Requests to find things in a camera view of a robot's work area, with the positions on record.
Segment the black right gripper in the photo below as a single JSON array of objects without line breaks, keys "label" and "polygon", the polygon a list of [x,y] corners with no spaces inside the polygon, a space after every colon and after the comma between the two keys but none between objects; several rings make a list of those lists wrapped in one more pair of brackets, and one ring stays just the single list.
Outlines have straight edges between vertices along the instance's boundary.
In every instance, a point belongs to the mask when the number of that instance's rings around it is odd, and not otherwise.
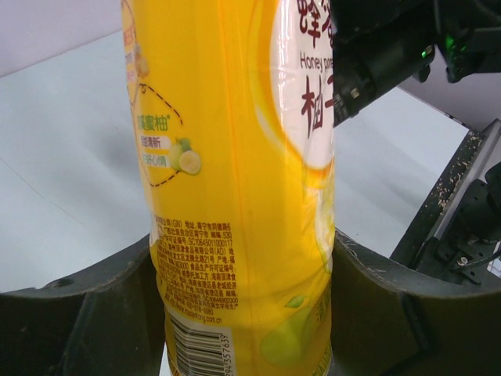
[{"label": "black right gripper", "polygon": [[426,81],[434,59],[430,1],[332,1],[334,124],[415,76]]}]

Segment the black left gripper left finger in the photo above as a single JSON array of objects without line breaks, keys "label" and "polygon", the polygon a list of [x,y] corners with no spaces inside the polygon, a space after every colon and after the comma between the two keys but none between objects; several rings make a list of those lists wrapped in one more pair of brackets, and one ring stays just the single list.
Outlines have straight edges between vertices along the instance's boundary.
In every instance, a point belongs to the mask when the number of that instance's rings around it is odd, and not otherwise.
[{"label": "black left gripper left finger", "polygon": [[3,375],[158,375],[164,306],[150,239],[42,288],[1,295]]}]

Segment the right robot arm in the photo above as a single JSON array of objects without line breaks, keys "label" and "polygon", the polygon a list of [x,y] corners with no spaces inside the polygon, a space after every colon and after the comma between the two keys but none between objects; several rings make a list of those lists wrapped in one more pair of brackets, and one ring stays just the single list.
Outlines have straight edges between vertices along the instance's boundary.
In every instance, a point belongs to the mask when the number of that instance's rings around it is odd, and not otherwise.
[{"label": "right robot arm", "polygon": [[[436,54],[450,83],[500,70],[497,1],[333,1],[333,103],[336,125],[407,78],[425,82]],[[410,256],[392,255],[417,272],[480,285],[500,257],[500,167],[470,166],[433,235]]]}]

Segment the yellow juice bottle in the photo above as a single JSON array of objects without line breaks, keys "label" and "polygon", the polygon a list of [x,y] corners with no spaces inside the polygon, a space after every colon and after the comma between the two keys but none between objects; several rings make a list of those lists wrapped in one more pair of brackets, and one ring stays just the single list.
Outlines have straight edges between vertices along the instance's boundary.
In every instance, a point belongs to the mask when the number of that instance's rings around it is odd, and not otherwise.
[{"label": "yellow juice bottle", "polygon": [[175,375],[326,375],[327,1],[123,1],[150,254]]}]

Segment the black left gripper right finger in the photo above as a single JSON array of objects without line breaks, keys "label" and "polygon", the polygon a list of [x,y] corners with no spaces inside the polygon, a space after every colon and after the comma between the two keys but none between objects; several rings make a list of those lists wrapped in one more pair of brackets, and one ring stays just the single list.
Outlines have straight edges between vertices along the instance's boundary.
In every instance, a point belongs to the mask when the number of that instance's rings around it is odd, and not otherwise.
[{"label": "black left gripper right finger", "polygon": [[498,375],[500,292],[429,277],[337,232],[335,375]]}]

